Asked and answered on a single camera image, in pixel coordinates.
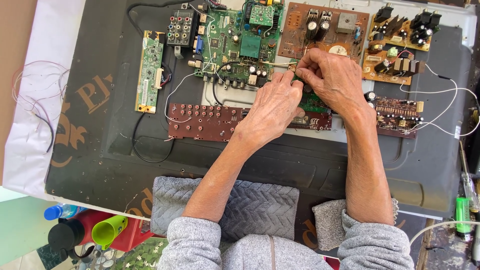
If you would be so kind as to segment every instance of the sweater sleeve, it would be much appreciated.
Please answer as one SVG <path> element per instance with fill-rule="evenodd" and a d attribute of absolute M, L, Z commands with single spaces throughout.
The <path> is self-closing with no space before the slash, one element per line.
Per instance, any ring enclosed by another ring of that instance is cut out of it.
<path fill-rule="evenodd" d="M 360 223 L 342 212 L 345 241 L 338 248 L 341 270 L 413 270 L 408 236 L 399 228 Z"/>
<path fill-rule="evenodd" d="M 158 270 L 220 270 L 220 226 L 203 219 L 179 217 L 168 226 L 168 246 Z"/>

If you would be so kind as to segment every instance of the sweater zipper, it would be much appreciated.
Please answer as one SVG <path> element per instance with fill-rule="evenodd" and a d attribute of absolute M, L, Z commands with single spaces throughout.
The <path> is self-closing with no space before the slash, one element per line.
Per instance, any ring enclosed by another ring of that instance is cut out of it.
<path fill-rule="evenodd" d="M 272 253 L 272 270 L 275 270 L 275 243 L 272 236 L 269 235 L 268 237 L 270 237 L 270 250 Z"/>

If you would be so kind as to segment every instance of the gray towel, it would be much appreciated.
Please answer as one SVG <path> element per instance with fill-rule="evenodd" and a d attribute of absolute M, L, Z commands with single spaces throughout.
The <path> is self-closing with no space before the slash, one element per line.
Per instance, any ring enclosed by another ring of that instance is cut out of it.
<path fill-rule="evenodd" d="M 155 178 L 151 231 L 165 235 L 179 217 L 201 178 Z M 249 234 L 268 234 L 294 239 L 299 190 L 276 184 L 237 180 L 218 223 L 222 241 L 234 242 Z"/>
<path fill-rule="evenodd" d="M 394 220 L 398 211 L 398 201 L 392 198 Z M 318 248 L 332 250 L 339 247 L 345 240 L 345 230 L 342 225 L 342 211 L 346 209 L 345 200 L 333 200 L 312 207 L 315 215 Z"/>

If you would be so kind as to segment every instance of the elderly hand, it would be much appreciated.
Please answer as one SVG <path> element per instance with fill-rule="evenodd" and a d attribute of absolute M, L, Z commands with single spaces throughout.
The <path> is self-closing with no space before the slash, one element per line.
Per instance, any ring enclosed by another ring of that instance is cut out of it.
<path fill-rule="evenodd" d="M 249 144 L 253 151 L 280 137 L 293 118 L 305 112 L 298 108 L 303 83 L 293 81 L 294 73 L 274 73 L 272 81 L 257 91 L 248 115 L 238 124 L 232 140 Z"/>
<path fill-rule="evenodd" d="M 375 117 L 361 88 L 361 68 L 345 56 L 311 49 L 297 65 L 296 74 L 343 118 L 354 111 Z"/>

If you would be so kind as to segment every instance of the plastic bottle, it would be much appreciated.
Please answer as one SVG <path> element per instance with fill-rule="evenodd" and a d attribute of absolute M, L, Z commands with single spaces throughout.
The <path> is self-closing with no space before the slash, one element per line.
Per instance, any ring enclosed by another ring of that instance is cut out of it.
<path fill-rule="evenodd" d="M 45 209 L 43 216 L 48 221 L 52 221 L 60 218 L 68 219 L 85 210 L 87 210 L 87 208 L 85 207 L 59 203 L 58 205 L 54 205 Z"/>

